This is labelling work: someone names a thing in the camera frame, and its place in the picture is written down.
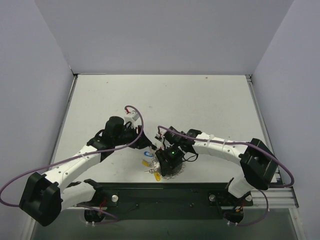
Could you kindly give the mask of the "steel key organiser ring disc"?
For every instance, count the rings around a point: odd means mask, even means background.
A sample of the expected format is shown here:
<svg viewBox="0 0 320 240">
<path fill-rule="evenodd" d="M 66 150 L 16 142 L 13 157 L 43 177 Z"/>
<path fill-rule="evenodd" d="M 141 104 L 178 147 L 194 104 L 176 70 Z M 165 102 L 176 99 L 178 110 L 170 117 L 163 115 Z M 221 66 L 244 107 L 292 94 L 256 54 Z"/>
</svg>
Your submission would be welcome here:
<svg viewBox="0 0 320 240">
<path fill-rule="evenodd" d="M 171 178 L 177 175 L 183 167 L 184 153 L 177 146 L 170 146 L 166 149 L 154 151 L 150 169 L 156 169 L 161 177 Z"/>
</svg>

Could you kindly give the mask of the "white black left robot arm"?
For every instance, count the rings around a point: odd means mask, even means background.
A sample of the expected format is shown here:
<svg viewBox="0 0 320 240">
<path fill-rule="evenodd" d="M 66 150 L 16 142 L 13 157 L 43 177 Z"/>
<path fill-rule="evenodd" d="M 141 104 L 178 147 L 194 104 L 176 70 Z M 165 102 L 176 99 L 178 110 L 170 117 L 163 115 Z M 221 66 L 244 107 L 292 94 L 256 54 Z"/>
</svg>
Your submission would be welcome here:
<svg viewBox="0 0 320 240">
<path fill-rule="evenodd" d="M 75 183 L 74 180 L 105 160 L 118 146 L 156 149 L 145 136 L 143 125 L 135 126 L 133 119 L 125 121 L 119 116 L 111 116 L 104 129 L 97 132 L 70 161 L 43 174 L 35 172 L 30 175 L 19 208 L 46 227 L 69 207 L 85 202 L 92 206 L 100 204 L 103 194 L 97 182 L 88 179 Z"/>
</svg>

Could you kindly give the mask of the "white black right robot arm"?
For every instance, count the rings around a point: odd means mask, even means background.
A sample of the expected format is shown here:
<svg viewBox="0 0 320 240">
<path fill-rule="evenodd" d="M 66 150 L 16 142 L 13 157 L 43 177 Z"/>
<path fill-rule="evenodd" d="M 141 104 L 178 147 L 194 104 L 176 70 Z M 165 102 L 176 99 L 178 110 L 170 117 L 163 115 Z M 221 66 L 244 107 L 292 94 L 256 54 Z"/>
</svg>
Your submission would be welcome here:
<svg viewBox="0 0 320 240">
<path fill-rule="evenodd" d="M 179 132 L 170 127 L 165 132 L 158 131 L 155 139 L 161 143 L 155 158 L 163 177 L 175 175 L 187 160 L 186 154 L 216 157 L 240 166 L 241 173 L 232 177 L 227 185 L 228 193 L 237 199 L 253 189 L 267 190 L 278 168 L 274 155 L 257 138 L 250 142 L 238 142 L 197 129 Z"/>
</svg>

